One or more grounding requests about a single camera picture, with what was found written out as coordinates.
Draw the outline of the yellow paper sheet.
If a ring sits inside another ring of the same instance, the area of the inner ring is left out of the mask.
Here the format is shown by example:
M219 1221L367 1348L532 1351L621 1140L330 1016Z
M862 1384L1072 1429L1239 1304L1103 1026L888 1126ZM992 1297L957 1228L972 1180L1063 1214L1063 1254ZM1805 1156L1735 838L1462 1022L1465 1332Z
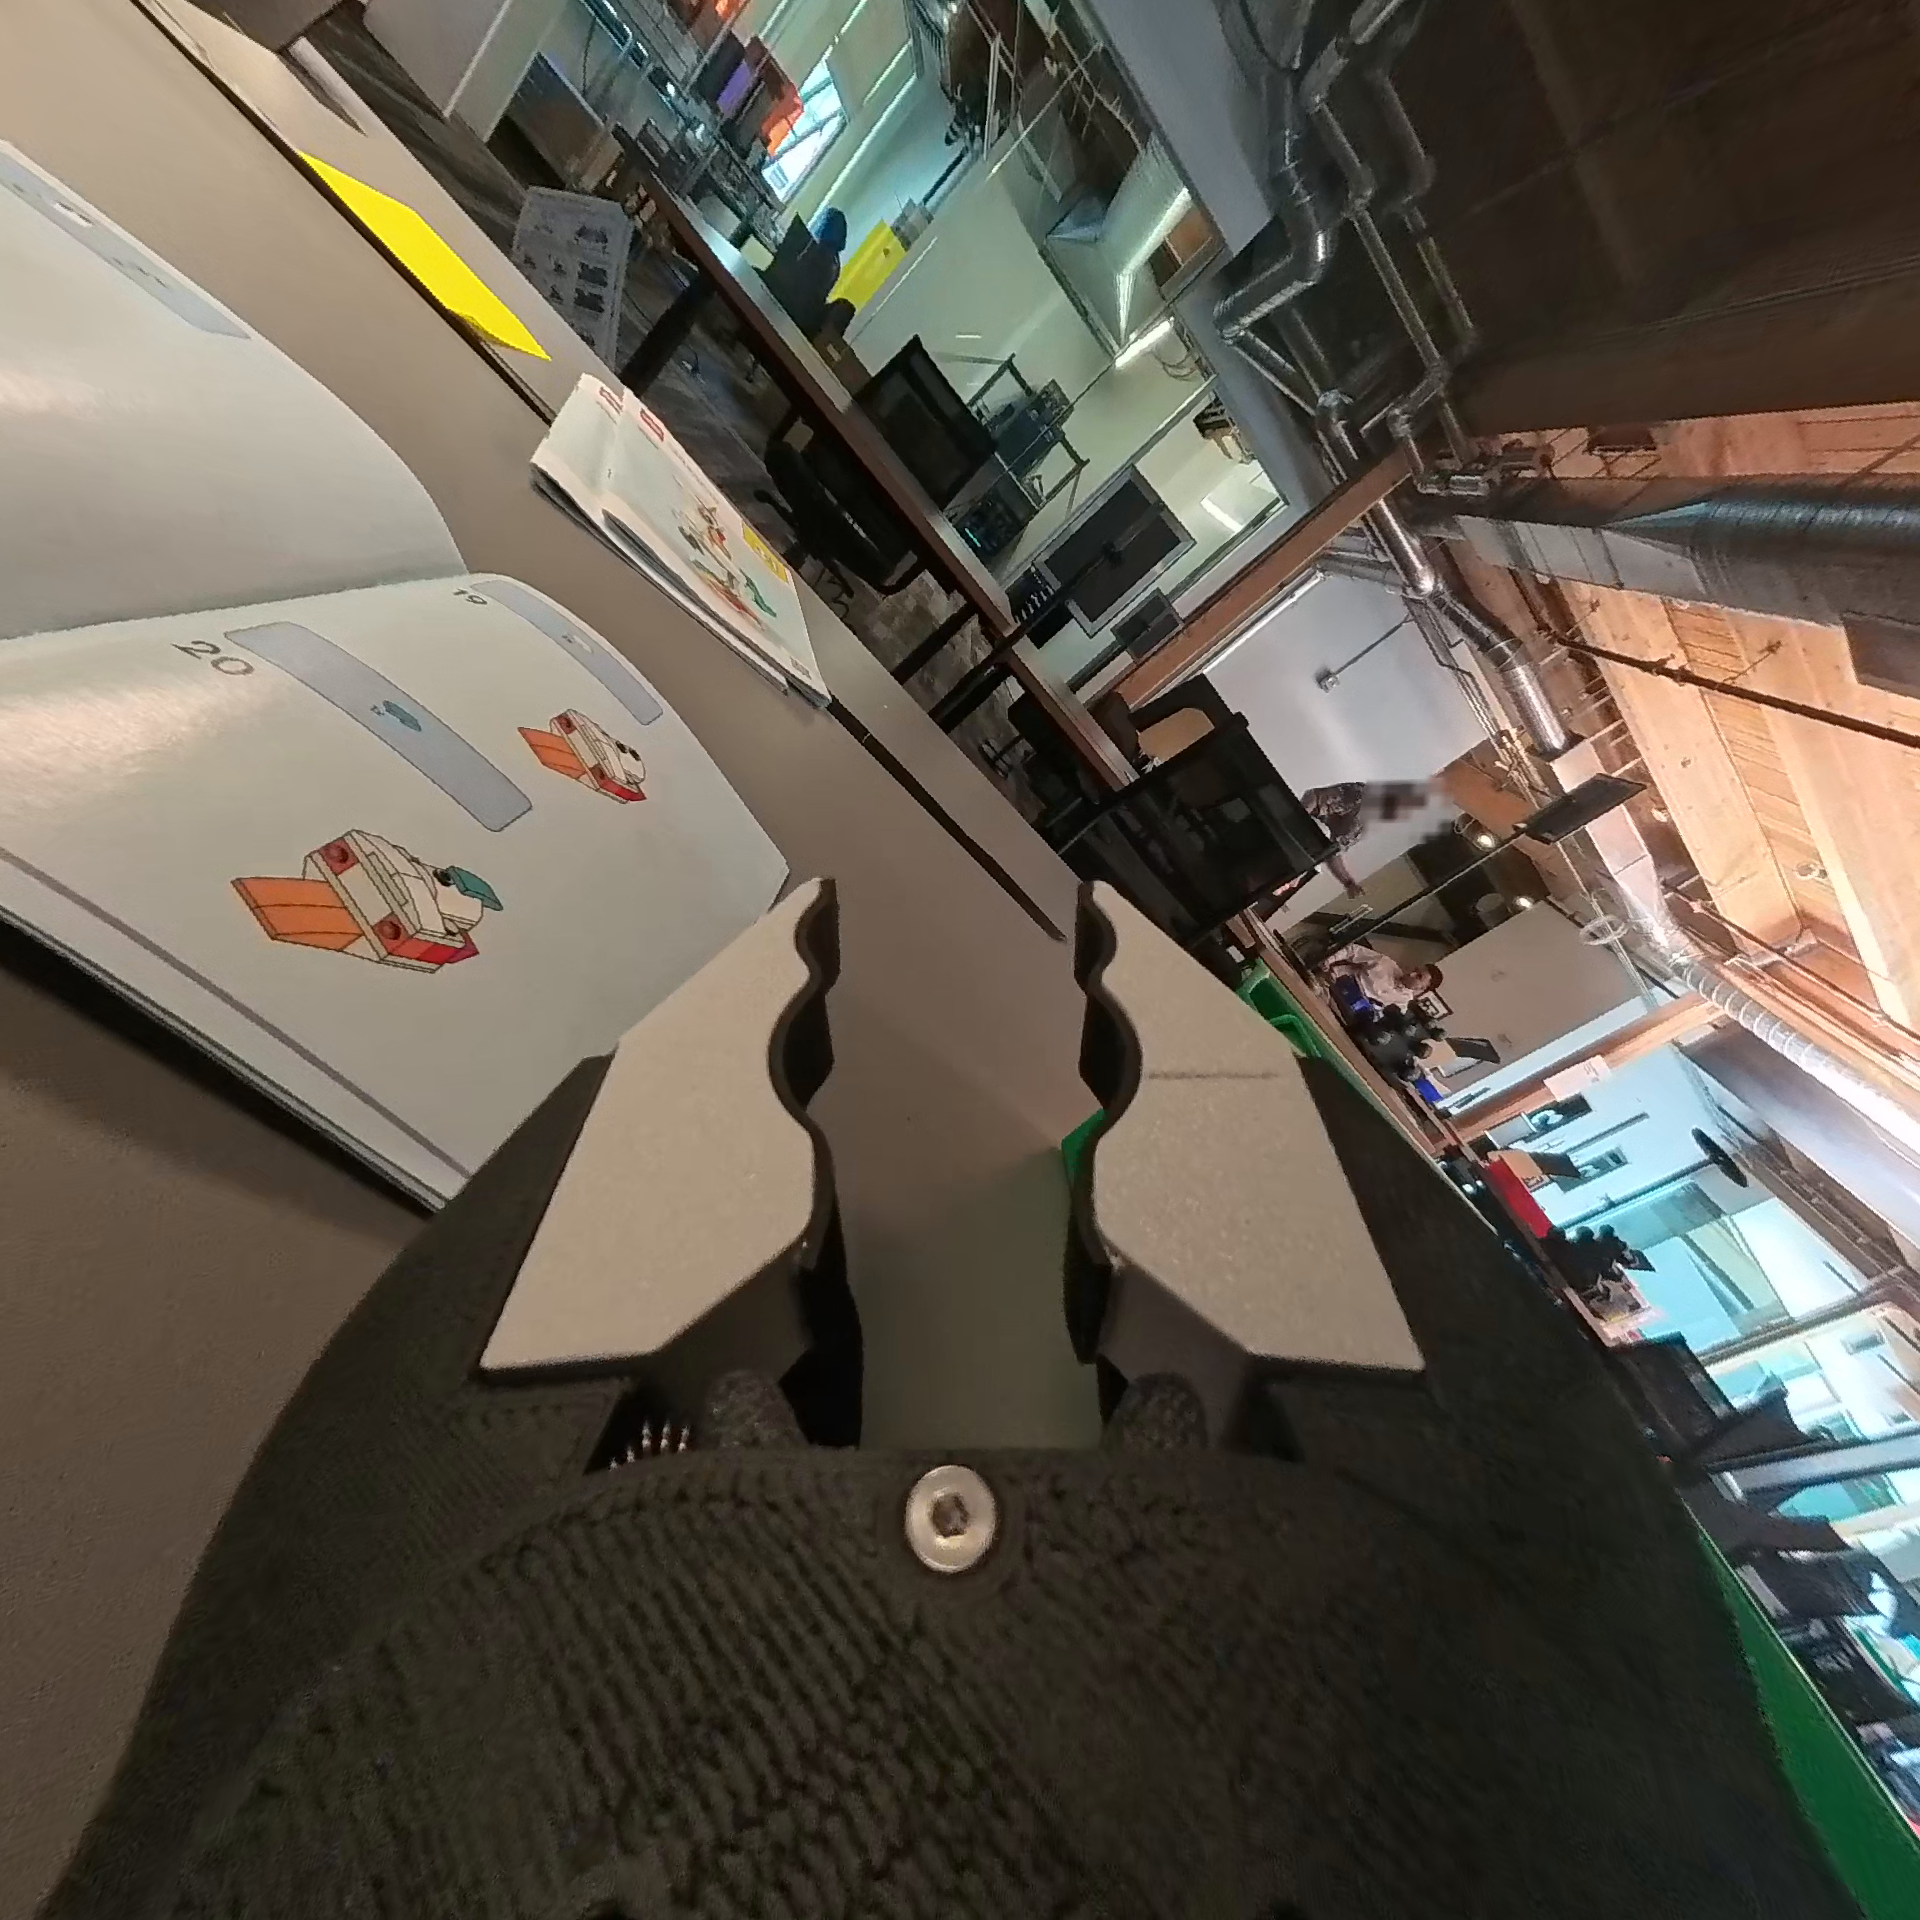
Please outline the yellow paper sheet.
M345 170L297 151L300 166L366 228L426 299L484 342L549 363L524 320L465 263L465 259L408 201Z

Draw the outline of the black framed monitor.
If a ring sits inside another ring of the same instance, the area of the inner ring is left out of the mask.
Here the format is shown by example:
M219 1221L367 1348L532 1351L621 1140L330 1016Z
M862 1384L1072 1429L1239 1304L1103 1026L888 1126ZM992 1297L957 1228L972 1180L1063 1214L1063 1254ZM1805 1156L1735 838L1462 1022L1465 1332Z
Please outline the black framed monitor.
M1196 545L1189 521L1134 463L1037 555L1042 617L1099 633Z

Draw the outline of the closed lego instruction booklet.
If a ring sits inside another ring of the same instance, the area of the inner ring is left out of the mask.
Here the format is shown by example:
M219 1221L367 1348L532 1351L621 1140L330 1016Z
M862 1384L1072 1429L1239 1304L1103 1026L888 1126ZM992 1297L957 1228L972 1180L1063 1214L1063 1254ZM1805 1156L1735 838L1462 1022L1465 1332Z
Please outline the closed lego instruction booklet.
M532 477L733 656L832 706L794 568L637 396L580 376Z

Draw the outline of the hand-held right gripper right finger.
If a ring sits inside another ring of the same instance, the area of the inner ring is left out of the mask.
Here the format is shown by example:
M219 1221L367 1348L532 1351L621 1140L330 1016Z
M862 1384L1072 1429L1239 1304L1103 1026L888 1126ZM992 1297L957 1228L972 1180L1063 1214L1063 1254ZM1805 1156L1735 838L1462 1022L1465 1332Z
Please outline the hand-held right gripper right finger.
M1072 1175L1074 1356L1126 1377L1421 1376L1283 1031L1107 881L1076 890L1074 979L1096 1103Z

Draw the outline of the large metal ventilation duct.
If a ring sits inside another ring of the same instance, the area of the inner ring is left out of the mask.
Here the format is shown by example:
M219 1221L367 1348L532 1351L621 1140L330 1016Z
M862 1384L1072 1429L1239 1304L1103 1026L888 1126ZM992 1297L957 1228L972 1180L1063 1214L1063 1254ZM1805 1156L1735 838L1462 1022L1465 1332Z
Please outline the large metal ventilation duct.
M1412 521L1564 583L1917 629L1913 472L1533 480L1490 498L1430 498Z

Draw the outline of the black office chair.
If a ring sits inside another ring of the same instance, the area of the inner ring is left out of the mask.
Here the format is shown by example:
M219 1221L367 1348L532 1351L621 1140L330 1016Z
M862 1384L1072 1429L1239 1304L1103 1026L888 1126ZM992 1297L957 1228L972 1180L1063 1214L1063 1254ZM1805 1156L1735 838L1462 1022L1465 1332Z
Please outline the black office chair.
M777 431L765 447L773 505L794 530L794 559L821 563L834 578L895 596L920 573L906 521L849 449L812 431L804 443Z

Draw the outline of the silver ventilation pipe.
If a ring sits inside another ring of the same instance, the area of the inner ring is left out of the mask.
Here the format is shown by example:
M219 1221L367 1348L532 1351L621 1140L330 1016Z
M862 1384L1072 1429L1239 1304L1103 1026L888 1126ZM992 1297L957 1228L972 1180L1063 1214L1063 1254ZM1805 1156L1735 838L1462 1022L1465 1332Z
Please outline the silver ventilation pipe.
M1533 664L1520 651L1520 639L1443 580L1430 545L1404 521L1386 497L1367 508L1367 521L1381 542L1383 559L1399 573L1404 596L1462 637L1473 656L1498 682L1509 712L1530 741L1530 752L1543 761L1566 755L1576 741L1560 712L1552 706Z

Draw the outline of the long dark table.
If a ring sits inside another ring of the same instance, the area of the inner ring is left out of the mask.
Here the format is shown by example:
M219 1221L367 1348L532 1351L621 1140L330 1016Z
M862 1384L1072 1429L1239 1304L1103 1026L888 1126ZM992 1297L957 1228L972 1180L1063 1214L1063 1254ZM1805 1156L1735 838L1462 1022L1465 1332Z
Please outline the long dark table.
M633 178L637 191L665 221L677 249L690 259L693 277L621 364L621 383L633 396L643 396L673 363L702 310L710 299L727 306L748 335L754 363L766 370L790 407L849 455L852 467L865 472L901 521L920 568L957 595L948 620L895 667L895 678L906 686L966 623L977 623L992 642L931 709L931 721L941 732L952 732L997 686L1014 682L1103 789L1136 781L1140 769L1110 732L1090 717L1090 709L1072 688L1046 672L1029 628L1014 617L984 559L963 542L948 511L931 503L920 480L879 431L879 420L830 371L826 358L808 347L743 253L702 212L684 206L649 160L633 160Z

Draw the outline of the open lego instruction booklet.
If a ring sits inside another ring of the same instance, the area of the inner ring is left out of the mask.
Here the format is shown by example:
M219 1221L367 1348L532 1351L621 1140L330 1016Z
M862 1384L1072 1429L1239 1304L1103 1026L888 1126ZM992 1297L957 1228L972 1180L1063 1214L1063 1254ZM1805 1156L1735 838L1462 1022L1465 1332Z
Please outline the open lego instruction booklet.
M781 898L665 700L3 147L3 925L442 1204Z

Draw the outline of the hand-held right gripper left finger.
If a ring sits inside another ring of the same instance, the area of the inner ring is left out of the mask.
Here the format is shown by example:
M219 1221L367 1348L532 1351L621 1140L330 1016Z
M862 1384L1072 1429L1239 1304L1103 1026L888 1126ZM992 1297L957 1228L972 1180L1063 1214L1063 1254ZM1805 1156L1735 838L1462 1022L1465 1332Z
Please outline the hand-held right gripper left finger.
M834 884L808 877L609 1051L487 1377L788 1376L834 1210L806 1107L830 1075Z

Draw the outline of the black box cabinet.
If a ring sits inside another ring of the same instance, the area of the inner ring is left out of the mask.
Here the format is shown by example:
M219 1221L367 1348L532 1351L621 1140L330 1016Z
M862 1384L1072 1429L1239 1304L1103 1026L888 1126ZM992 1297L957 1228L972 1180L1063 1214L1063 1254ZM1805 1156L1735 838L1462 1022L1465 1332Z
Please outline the black box cabinet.
M989 424L941 371L920 335L901 342L857 384L855 406L941 511L952 508L997 458Z

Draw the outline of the green plastic bin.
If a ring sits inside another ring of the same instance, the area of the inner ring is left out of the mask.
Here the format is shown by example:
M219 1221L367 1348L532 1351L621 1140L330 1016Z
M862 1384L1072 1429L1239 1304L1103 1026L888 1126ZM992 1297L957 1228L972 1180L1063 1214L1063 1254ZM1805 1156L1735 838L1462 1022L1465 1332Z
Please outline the green plastic bin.
M1201 1918L1917 1918L1917 1841L1698 1529L1689 1363L1607 1351L1337 1066L1421 1376L1099 1367L1107 1709Z

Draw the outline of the printed instruction sheet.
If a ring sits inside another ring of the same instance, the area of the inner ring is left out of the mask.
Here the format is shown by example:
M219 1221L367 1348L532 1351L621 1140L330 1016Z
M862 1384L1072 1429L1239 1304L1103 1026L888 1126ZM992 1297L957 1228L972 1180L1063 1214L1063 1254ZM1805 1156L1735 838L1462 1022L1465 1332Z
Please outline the printed instruction sheet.
M527 186L508 253L580 342L617 364L631 249L633 217L621 201Z

